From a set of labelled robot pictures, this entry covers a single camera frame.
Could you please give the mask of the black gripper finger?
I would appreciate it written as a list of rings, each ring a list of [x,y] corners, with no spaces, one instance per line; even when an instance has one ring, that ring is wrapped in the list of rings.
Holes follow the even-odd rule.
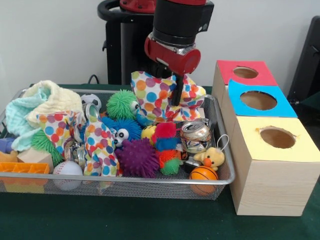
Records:
[[[177,74],[172,75],[172,79],[175,80],[176,87],[172,91],[172,96],[169,102],[169,105],[171,107],[178,106],[180,104],[182,91],[184,87],[183,78],[184,77],[182,75],[177,75]]]

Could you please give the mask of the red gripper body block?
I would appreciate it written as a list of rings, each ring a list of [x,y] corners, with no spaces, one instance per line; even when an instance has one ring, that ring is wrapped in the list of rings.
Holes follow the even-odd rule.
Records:
[[[144,42],[146,55],[178,76],[191,74],[199,65],[201,52],[194,45],[186,48],[169,46],[156,41],[150,33]]]

